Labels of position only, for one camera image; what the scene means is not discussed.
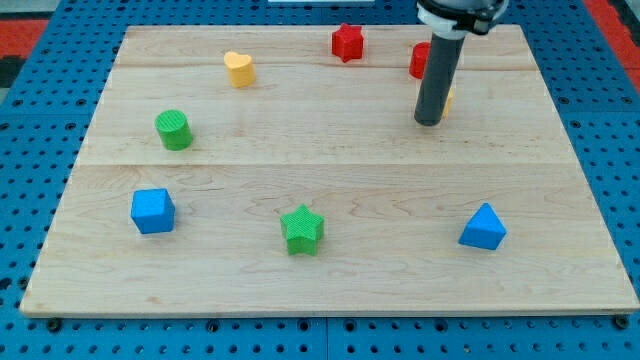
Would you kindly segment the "white black robot arm flange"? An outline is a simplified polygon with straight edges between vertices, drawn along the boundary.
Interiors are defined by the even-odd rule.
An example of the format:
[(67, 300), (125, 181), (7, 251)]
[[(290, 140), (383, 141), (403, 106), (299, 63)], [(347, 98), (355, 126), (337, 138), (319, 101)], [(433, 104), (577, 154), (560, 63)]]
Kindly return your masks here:
[(506, 13), (509, 0), (417, 0), (417, 17), (433, 34), (460, 40), (487, 35)]

